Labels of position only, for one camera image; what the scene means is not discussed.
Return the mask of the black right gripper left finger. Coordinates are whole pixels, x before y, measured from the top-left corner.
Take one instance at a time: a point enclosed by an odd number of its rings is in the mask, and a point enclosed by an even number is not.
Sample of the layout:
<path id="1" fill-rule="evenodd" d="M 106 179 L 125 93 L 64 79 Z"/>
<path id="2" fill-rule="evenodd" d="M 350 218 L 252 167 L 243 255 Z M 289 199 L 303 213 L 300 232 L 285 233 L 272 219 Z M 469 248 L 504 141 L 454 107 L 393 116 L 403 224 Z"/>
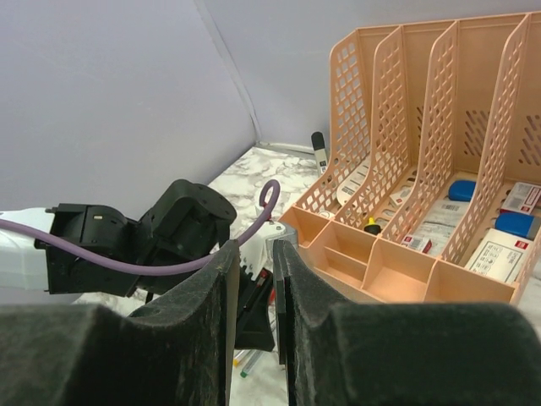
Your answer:
<path id="1" fill-rule="evenodd" d="M 132 314 L 98 304 L 4 305 L 4 405 L 226 405 L 238 243 Z"/>

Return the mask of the white pen green end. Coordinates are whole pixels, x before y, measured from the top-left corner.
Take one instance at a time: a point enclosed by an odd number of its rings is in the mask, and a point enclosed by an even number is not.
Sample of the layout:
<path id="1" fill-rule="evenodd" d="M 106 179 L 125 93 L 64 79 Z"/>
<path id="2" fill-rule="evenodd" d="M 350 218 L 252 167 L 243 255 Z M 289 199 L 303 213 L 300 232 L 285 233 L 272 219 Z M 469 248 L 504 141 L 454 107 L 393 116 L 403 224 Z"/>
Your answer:
<path id="1" fill-rule="evenodd" d="M 264 355 L 264 351 L 255 350 L 249 357 L 248 361 L 245 363 L 243 368 L 241 369 L 240 376 L 242 378 L 246 378 L 252 369 L 255 367 L 255 365 L 258 363 L 260 358 Z"/>

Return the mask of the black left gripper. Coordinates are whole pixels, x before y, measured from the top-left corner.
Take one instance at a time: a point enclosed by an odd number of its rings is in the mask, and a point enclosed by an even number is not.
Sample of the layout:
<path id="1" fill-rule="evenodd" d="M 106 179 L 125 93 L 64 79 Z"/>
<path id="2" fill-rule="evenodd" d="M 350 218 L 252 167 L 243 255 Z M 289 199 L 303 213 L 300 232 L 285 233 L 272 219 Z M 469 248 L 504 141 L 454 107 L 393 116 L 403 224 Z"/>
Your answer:
<path id="1" fill-rule="evenodd" d="M 205 266 L 128 318 L 182 338 L 235 338 L 235 349 L 270 352 L 275 347 L 267 315 L 272 275 L 256 281 L 241 266 Z"/>

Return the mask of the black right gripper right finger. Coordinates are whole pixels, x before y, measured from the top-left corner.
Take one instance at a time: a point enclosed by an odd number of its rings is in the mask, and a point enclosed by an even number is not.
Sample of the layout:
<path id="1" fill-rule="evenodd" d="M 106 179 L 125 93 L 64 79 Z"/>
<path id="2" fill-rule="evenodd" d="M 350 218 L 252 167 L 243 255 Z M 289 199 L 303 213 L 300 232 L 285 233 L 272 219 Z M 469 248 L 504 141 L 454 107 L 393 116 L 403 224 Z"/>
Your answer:
<path id="1" fill-rule="evenodd" d="M 273 247 L 291 405 L 537 405 L 540 341 L 508 304 L 360 304 Z"/>

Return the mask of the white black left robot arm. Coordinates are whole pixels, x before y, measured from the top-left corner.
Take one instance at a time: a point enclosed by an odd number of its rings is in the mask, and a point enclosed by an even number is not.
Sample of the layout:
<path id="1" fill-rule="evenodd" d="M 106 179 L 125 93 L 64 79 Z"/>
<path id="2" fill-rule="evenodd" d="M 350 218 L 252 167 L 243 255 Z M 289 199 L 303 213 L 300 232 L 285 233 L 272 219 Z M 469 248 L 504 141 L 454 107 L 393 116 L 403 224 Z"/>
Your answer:
<path id="1" fill-rule="evenodd" d="M 237 212 L 220 193 L 185 179 L 171 183 L 138 220 L 110 206 L 60 204 L 2 211 L 5 222 L 21 224 L 88 250 L 142 274 L 119 272 L 25 234 L 1 231 L 1 297 L 6 303 L 62 303 L 81 294 L 130 297 L 146 291 L 161 296 L 193 271 L 165 275 L 164 266 L 198 261 L 230 238 Z"/>

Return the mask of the white pen yellow end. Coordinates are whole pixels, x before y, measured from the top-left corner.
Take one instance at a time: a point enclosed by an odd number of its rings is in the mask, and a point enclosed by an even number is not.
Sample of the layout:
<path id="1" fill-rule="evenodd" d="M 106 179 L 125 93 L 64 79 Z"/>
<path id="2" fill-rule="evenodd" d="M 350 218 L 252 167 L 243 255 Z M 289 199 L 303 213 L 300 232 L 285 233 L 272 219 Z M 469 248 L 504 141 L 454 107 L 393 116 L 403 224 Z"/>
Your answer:
<path id="1" fill-rule="evenodd" d="M 249 349 L 238 350 L 233 357 L 233 366 L 237 367 L 238 365 L 240 365 L 243 359 L 249 354 L 249 352 Z"/>

